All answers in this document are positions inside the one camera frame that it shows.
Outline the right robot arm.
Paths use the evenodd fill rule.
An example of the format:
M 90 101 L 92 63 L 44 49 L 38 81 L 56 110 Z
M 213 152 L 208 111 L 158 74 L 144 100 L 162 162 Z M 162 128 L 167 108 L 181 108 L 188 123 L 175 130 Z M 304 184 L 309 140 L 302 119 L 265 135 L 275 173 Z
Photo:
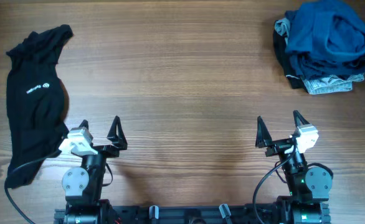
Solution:
M 299 111 L 293 111 L 295 130 L 288 138 L 272 139 L 261 116 L 257 118 L 255 147 L 265 148 L 267 157 L 278 156 L 279 161 L 257 184 L 252 205 L 259 223 L 330 223 L 329 192 L 334 179 L 333 171 L 320 163 L 307 163 L 305 151 L 311 149 L 319 138 L 317 128 Z M 279 196 L 270 206 L 272 216 L 263 219 L 257 206 L 257 194 L 263 183 L 281 169 L 283 182 L 289 189 L 288 196 Z

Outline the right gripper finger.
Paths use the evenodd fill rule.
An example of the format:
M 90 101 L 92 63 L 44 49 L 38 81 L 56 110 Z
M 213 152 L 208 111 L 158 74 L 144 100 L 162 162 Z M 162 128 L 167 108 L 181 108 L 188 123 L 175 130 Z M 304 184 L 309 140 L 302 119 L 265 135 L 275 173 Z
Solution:
M 298 110 L 293 111 L 293 118 L 296 127 L 309 124 L 309 122 L 301 115 Z
M 255 147 L 267 147 L 271 145 L 272 137 L 267 129 L 261 116 L 257 117 L 257 136 L 255 140 Z

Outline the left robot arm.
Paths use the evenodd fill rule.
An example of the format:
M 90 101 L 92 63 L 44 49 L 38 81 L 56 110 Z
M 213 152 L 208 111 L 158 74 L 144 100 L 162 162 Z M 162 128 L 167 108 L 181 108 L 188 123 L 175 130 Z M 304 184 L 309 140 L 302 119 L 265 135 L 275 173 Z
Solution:
M 59 146 L 61 151 L 70 151 L 82 159 L 80 166 L 69 169 L 62 178 L 67 202 L 63 220 L 66 224 L 121 223 L 110 201 L 101 198 L 102 188 L 109 186 L 103 182 L 105 172 L 111 171 L 107 159 L 118 157 L 128 147 L 118 116 L 111 124 L 107 139 L 110 144 L 95 146 L 88 121 L 83 120 Z

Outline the black t-shirt with logo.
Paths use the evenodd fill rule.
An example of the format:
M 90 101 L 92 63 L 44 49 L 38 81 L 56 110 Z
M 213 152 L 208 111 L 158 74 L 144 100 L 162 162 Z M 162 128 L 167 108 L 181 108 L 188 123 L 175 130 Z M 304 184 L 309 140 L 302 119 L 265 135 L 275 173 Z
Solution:
M 56 65 L 64 45 L 73 36 L 64 24 L 42 33 L 31 32 L 7 52 L 6 109 L 12 158 L 6 186 L 30 184 L 42 161 L 57 157 L 68 129 L 64 123 L 65 93 Z

